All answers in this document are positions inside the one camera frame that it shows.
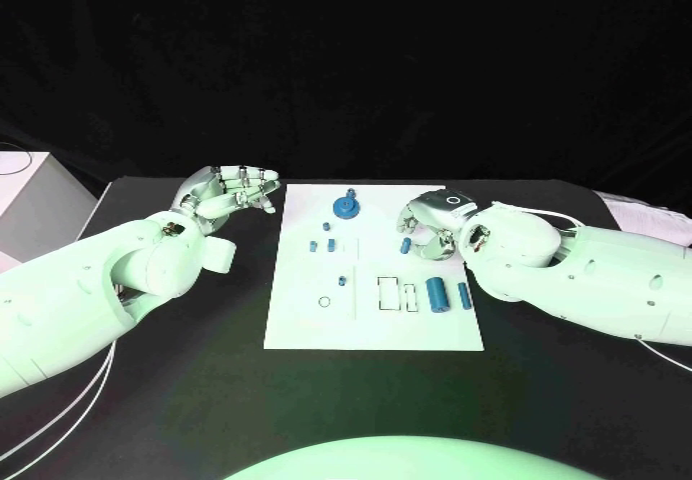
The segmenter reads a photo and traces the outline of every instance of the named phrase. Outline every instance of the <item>small blue part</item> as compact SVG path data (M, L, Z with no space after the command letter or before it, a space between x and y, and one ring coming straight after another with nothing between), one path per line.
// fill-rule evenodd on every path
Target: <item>small blue part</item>
M469 288L463 282L459 284L459 294L462 295L462 305L465 306L465 310L471 310L472 298L469 297Z
M401 244L401 253L406 255L409 253L409 249L412 248L412 239L407 237L404 239L404 243Z
M445 313L450 310L450 299L445 291L445 282L440 277L433 277L426 280L429 287L430 308L433 313Z
M361 212L361 204L357 200L357 191L350 188L347 196L337 199L335 215L344 220L351 220Z

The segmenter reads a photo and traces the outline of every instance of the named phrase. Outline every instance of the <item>black table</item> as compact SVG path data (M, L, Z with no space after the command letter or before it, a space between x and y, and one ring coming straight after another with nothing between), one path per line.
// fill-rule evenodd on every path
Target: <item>black table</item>
M560 181L417 183L618 228L597 195ZM179 184L116 181L86 236L168 209ZM370 435L485 441L608 478L690 478L692 376L635 341L491 298L474 274L485 352L263 349L285 194L275 216L234 215L220 232L239 245L231 273L204 272L119 341L93 413L24 478L218 480L293 449ZM692 364L687 348L662 349ZM2 451L73 401L103 358L0 401ZM78 414L0 474L44 451Z

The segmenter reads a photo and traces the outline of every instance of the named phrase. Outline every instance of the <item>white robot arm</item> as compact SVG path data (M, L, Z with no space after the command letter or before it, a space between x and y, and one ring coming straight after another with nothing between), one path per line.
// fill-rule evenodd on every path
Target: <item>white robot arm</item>
M267 195L279 187L270 170L207 167L171 211L0 275L0 398L87 360L188 292L202 268L228 273L236 245L208 235L243 208L275 213Z
M610 335L692 345L690 248L579 221L559 230L528 213L537 211L499 202L479 211L469 199L453 209L450 195L465 198L449 190L426 193L400 217L400 232L420 221L437 233L414 250L424 258L445 260L459 248L481 287L499 300L524 300Z

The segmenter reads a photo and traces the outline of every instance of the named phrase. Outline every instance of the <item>wire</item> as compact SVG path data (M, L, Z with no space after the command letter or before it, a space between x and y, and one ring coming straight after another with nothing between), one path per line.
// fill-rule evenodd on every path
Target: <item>wire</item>
M638 342L662 358L665 358L671 363L678 365L681 368L692 372L692 368L684 365L681 362L677 362L672 358L667 357L641 338L636 338Z
M87 385L87 388L83 390L83 393L80 394L80 396L76 398L74 402L68 405L68 407L66 408L66 410L58 414L58 416L47 423L47 425L44 426L44 428L41 430L37 431L37 433L12 449L9 450L8 452L4 453L4 455L0 456L0 462L11 456L15 454L15 452L25 447L25 445L37 439L37 437L51 428L51 426L55 424L55 422L66 416L66 414L73 410L73 407L77 405L77 403L80 402L80 400L84 398L84 396L87 395L89 391L91 390L91 387L94 386L94 384L97 383L97 380L99 380L99 377L102 376L102 373L104 372L104 369L109 365L110 362L113 362L113 355L115 355L115 351L116 351L116 342L113 342L112 344L112 349L109 350L109 355L106 356L106 360L104 360L104 363L102 364L102 368L97 372L97 374L94 375L94 378L91 379L91 382L90 384Z
M11 145L11 147L18 148L19 150L22 150L29 155L29 163L27 164L27 166L24 168L21 168L17 172L0 173L0 175L17 175L18 173L22 173L32 166L32 163L34 163L32 152L29 150L27 150L25 148L22 148L19 145L15 145L11 142L0 142L0 145Z
M564 213L559 213L559 212L551 212L548 210L537 210L536 208L524 208L524 207L517 207L515 205L508 205L502 202L494 202L494 205L501 205L502 207L505 208L510 208L511 210L520 210L521 212L527 212L527 213L540 213L540 214L544 214L544 215L553 215L554 217L561 217L561 218L566 218L567 220L570 220L574 225L577 227L585 227L585 223L580 222L574 217L572 217L570 215L566 215Z
M102 390L104 389L106 380L109 379L109 373L110 373L110 371L112 371L113 358L116 357L116 341L115 341L113 344L112 344L112 352L110 352L110 353L112 353L113 355L110 355L109 366L106 367L104 379L102 380L102 385L99 386L97 394L94 395L94 398L93 398L93 400L91 400L90 406L87 407L87 410L84 411L83 416L77 419L76 424L73 425L73 427L71 427L70 430L67 431L66 435L64 435L64 436L60 438L60 440L54 443L54 445L51 446L51 448L37 457L37 459L32 461L32 463L29 463L29 464L22 468L22 470L18 470L9 477L6 477L5 480L12 480L18 475L21 475L22 473L25 473L27 470L29 470L29 468L34 467L34 465L37 465L37 463L42 460L42 458L54 451L55 447L58 447L58 445L63 443L63 441L66 440L66 438L68 438L68 435L73 433L73 430L76 430L76 428L78 427L81 421L84 420L84 417L86 417L87 414L90 413L91 407L93 407L94 404L97 403L99 395L102 394Z

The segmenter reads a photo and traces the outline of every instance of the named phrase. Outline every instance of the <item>white paper sheet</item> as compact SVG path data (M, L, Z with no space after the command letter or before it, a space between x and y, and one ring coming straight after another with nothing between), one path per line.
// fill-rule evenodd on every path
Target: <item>white paper sheet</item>
M332 205L345 185L289 185L267 320L267 349L484 350L476 310L465 310L458 284L466 282L459 253L445 262L400 252L397 218L407 203L440 185L357 185L361 213L339 219ZM329 222L326 232L322 224ZM410 235L426 243L433 233ZM329 239L337 251L328 251ZM311 252L311 241L318 251ZM339 277L347 285L339 286ZM380 310L378 277L397 277L401 310ZM433 313L426 280L442 277L452 310ZM407 312L404 284L416 285L419 312ZM321 298L329 306L321 306Z

